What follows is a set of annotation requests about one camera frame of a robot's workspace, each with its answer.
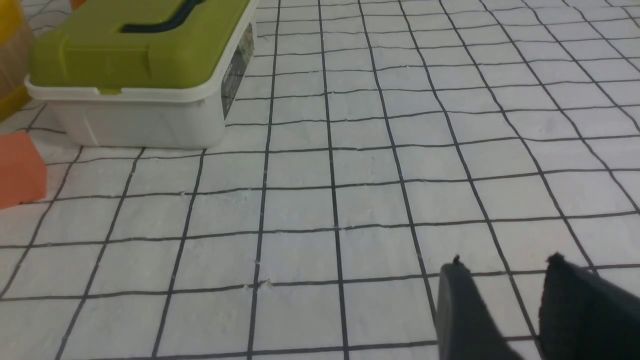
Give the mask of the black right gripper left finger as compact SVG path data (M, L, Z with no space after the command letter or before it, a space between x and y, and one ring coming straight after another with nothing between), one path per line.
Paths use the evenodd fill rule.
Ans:
M459 255L439 270L436 335L441 360L522 358L498 330Z

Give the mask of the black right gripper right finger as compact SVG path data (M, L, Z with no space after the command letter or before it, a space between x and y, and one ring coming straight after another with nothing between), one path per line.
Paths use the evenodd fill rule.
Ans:
M640 299L559 253L548 260L538 312L546 360L637 360Z

